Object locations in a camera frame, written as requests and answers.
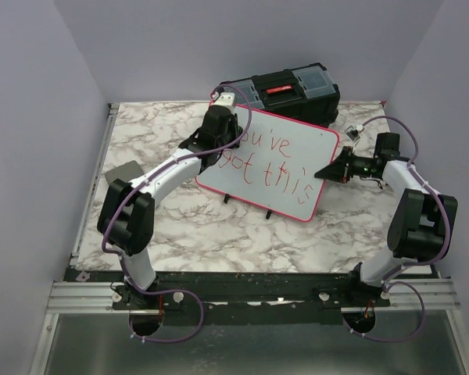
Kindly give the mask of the pink framed whiteboard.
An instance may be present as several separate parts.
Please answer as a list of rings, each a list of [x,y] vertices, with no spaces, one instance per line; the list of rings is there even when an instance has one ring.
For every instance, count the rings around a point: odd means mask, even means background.
[[[199,186],[273,213],[309,222],[324,180],[314,174],[334,159],[334,130],[239,105],[235,112],[249,130],[215,166],[198,175]]]

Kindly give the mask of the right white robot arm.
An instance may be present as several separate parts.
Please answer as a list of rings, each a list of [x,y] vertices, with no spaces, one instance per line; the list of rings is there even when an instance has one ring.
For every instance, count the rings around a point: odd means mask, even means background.
[[[400,155],[398,134],[379,134],[371,157],[358,156],[353,148],[345,146],[314,176],[341,184],[353,177],[382,180],[399,198],[386,246],[350,272],[354,281],[343,289],[349,304],[363,305],[371,299],[372,288],[385,288],[406,269],[432,265],[449,251],[458,202],[453,196],[437,192],[415,165]]]

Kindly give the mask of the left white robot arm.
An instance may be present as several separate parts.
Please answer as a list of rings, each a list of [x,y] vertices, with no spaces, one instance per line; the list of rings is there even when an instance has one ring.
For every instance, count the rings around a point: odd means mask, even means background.
[[[97,229],[102,250],[118,256],[131,300],[138,307],[150,308],[158,297],[152,285],[156,272],[147,253],[156,206],[185,181],[214,166],[224,149],[237,148],[242,133],[235,105],[220,98],[209,106],[202,125],[165,162],[134,180],[116,179],[109,185]]]

